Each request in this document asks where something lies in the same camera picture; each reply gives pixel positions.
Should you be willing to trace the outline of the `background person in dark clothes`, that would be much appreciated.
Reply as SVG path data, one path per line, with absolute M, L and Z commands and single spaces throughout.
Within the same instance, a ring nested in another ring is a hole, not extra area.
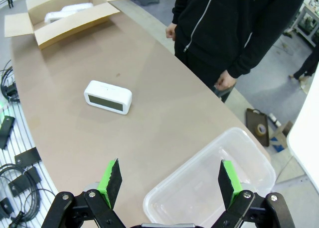
M 319 50 L 314 50 L 310 56 L 305 60 L 301 68 L 294 74 L 289 75 L 290 79 L 296 79 L 298 81 L 305 81 L 308 77 L 311 77 L 319 63 Z

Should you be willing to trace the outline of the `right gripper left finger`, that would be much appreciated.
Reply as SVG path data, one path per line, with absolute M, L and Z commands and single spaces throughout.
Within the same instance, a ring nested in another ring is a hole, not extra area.
M 125 228 L 114 211 L 122 183 L 118 159 L 110 161 L 97 188 L 74 196 L 58 193 L 41 228 L 81 228 L 85 221 L 94 221 L 97 228 Z

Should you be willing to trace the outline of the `bubble-wrapped clock with visible display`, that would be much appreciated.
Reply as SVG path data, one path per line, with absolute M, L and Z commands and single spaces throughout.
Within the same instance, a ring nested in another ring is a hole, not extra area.
M 60 20 L 62 18 L 68 17 L 70 15 L 75 14 L 77 11 L 76 10 L 71 10 L 71 11 L 54 11 L 54 12 L 49 12 L 46 14 L 44 18 L 44 23 L 49 24 L 53 23 L 57 20 Z

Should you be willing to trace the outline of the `small floor carton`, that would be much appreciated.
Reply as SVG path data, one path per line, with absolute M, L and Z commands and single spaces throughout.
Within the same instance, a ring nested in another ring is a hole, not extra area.
M 278 127 L 272 134 L 269 143 L 277 152 L 281 152 L 288 147 L 287 136 L 292 127 L 293 123 L 291 121 L 288 121 L 287 123 Z

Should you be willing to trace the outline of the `person's right forearm black sleeve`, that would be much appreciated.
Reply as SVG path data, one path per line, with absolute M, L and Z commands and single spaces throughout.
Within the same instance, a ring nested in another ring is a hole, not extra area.
M 172 18 L 172 23 L 177 24 L 178 23 L 178 18 L 181 15 L 181 13 L 184 11 L 184 9 L 187 6 L 188 0 L 175 0 L 174 7 L 172 9 L 173 13 L 173 18 Z

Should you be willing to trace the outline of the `black metal bracket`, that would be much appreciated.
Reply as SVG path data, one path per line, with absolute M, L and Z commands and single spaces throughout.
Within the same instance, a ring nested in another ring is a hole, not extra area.
M 23 153 L 16 155 L 14 159 L 16 165 L 23 168 L 42 161 L 36 147 L 33 147 Z
M 41 182 L 41 178 L 35 167 L 27 170 L 23 175 L 18 176 L 12 182 L 9 182 L 8 186 L 13 197 L 17 197 L 24 191 L 36 188 L 37 184 Z
M 0 149 L 5 149 L 8 139 L 10 138 L 11 131 L 15 118 L 12 116 L 5 115 L 0 126 Z
M 3 218 L 8 219 L 13 211 L 13 207 L 7 197 L 0 201 L 0 220 Z

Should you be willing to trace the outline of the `dark floor tray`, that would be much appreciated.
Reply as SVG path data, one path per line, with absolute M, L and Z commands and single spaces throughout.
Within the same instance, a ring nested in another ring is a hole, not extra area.
M 257 109 L 246 109 L 245 116 L 246 116 L 246 127 L 255 136 L 255 138 L 259 141 L 259 143 L 262 146 L 268 147 L 270 143 L 269 143 L 269 128 L 268 128 L 267 115 L 260 112 Z M 257 136 L 255 133 L 255 127 L 260 123 L 267 128 L 267 133 L 264 136 Z

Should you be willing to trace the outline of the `open brown cardboard box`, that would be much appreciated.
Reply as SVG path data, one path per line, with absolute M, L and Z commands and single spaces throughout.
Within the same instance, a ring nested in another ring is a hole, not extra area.
M 108 17 L 119 13 L 110 3 L 116 0 L 26 0 L 26 13 L 4 17 L 4 37 L 34 35 L 38 48 L 44 49 L 68 36 L 101 24 Z M 45 23 L 50 12 L 60 11 L 65 6 L 91 2 L 93 6 L 52 23 Z

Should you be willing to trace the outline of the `white unwrapped digital clock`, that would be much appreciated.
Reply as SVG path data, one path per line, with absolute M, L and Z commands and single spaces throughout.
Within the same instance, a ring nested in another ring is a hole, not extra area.
M 84 91 L 87 104 L 126 115 L 132 103 L 133 94 L 129 89 L 92 80 Z

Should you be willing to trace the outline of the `person's left hand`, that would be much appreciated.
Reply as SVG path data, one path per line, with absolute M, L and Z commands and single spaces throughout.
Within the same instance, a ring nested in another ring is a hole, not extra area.
M 225 70 L 219 76 L 217 82 L 215 83 L 215 87 L 220 91 L 224 91 L 233 87 L 235 84 L 236 84 L 236 79 L 230 76 L 228 71 Z

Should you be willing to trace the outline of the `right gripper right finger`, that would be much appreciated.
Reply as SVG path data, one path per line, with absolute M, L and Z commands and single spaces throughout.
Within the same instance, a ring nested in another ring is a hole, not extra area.
M 261 197 L 244 190 L 231 161 L 221 161 L 218 184 L 225 211 L 211 228 L 241 228 L 245 222 L 253 223 L 256 228 L 294 228 L 282 194 L 274 192 Z

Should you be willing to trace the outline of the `person in black zip hoodie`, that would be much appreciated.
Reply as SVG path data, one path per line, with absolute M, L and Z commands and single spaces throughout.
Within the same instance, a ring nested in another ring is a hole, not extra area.
M 282 19 L 287 28 L 303 2 L 188 0 L 175 29 L 175 56 L 225 102 L 235 85 L 220 91 L 215 83 L 239 57 L 256 24 L 266 19 Z

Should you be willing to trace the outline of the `person's right hand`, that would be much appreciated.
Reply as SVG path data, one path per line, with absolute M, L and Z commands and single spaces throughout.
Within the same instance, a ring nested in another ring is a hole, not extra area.
M 172 39 L 172 41 L 175 42 L 176 40 L 176 33 L 175 33 L 175 29 L 176 29 L 176 24 L 171 23 L 166 29 L 165 29 L 165 35 L 167 39 Z

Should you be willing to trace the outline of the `clear plastic storage bin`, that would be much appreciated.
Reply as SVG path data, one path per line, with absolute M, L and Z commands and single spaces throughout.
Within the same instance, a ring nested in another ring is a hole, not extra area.
M 232 162 L 243 189 L 264 197 L 276 180 L 273 166 L 240 128 L 233 127 L 192 156 L 144 198 L 152 223 L 193 223 L 210 228 L 225 207 L 218 184 L 222 160 Z

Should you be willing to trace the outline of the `person's left forearm black sleeve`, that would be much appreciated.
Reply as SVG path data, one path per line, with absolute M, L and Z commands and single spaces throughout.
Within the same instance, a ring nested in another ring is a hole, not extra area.
M 266 55 L 271 46 L 280 37 L 287 24 L 282 19 L 259 21 L 241 54 L 227 69 L 228 74 L 237 79 L 248 74 Z

